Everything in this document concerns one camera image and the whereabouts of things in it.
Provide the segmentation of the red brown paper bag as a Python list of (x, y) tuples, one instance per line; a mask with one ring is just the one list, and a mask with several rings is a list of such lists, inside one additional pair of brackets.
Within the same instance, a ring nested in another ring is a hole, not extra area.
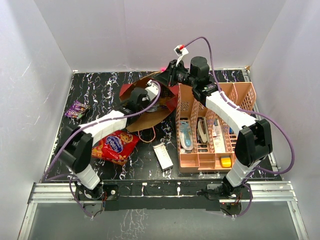
[[(136, 88), (146, 88), (147, 82), (149, 80), (154, 80), (154, 77), (157, 74), (160, 74), (160, 72), (154, 72), (140, 78), (133, 83), (124, 84), (120, 89), (119, 99), (121, 101), (128, 100), (132, 91), (134, 91)], [(126, 127), (126, 130), (128, 132), (140, 132), (142, 130), (154, 128), (176, 109), (178, 105), (179, 86), (175, 85), (166, 87), (170, 88), (175, 96), (172, 98), (162, 98), (160, 96), (156, 104), (153, 105), (152, 108), (150, 108), (148, 111), (142, 113), (139, 116), (128, 118)]]

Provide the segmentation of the red cookie snack bag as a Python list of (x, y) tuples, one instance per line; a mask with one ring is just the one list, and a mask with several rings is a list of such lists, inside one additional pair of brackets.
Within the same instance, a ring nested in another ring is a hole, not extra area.
[(102, 138), (98, 145), (92, 148), (91, 157), (123, 166), (139, 140), (134, 134), (117, 130)]

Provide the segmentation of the purple candy bar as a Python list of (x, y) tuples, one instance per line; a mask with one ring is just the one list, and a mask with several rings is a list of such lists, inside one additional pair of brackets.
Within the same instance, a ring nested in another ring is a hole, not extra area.
[(87, 110), (90, 109), (90, 106), (88, 104), (81, 103), (81, 102), (76, 100), (72, 104), (71, 108), (74, 109), (76, 112), (85, 113)]

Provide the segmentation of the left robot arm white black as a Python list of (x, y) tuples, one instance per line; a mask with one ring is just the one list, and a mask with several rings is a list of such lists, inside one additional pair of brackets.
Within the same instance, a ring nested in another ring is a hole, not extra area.
[(65, 129), (62, 145), (58, 147), (55, 160), (62, 162), (80, 183), (80, 190), (93, 200), (103, 195), (103, 183), (90, 162), (92, 148), (104, 137), (122, 130), (133, 123), (152, 106), (159, 97), (159, 87), (152, 84), (146, 88), (134, 88), (128, 99), (103, 117)]

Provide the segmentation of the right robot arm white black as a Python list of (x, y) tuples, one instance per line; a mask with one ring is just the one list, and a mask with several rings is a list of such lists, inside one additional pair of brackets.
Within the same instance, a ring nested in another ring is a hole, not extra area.
[(183, 61), (174, 59), (154, 79), (167, 87), (177, 84), (191, 87), (193, 97), (217, 114), (236, 134), (235, 164), (223, 178), (222, 184), (211, 191), (235, 198), (240, 194), (246, 178), (273, 150), (270, 123), (247, 114), (227, 97), (213, 66), (205, 57), (193, 57), (189, 68), (185, 68)]

